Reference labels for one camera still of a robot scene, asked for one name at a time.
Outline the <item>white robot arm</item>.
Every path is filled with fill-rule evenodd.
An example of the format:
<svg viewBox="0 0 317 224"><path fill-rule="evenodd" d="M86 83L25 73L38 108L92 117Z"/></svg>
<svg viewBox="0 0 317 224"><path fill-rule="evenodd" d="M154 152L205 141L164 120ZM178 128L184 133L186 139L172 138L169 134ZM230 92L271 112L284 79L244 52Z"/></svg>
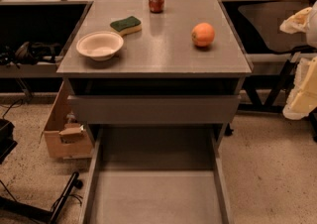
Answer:
<svg viewBox="0 0 317 224"><path fill-rule="evenodd" d="M317 48L317 2L284 20L279 28L288 34L305 33L307 44ZM282 114L287 119L300 120L317 107L317 56L299 61L293 83Z"/></svg>

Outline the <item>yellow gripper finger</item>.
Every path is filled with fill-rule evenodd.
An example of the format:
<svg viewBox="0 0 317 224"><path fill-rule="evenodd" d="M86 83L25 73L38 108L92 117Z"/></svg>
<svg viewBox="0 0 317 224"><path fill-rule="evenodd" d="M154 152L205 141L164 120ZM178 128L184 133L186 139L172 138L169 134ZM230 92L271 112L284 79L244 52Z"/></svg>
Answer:
<svg viewBox="0 0 317 224"><path fill-rule="evenodd" d="M293 83L282 114L287 119L300 120L317 107L317 57L300 60Z"/></svg>
<svg viewBox="0 0 317 224"><path fill-rule="evenodd" d="M306 7L284 20L279 29L287 34L305 33L311 7Z"/></svg>

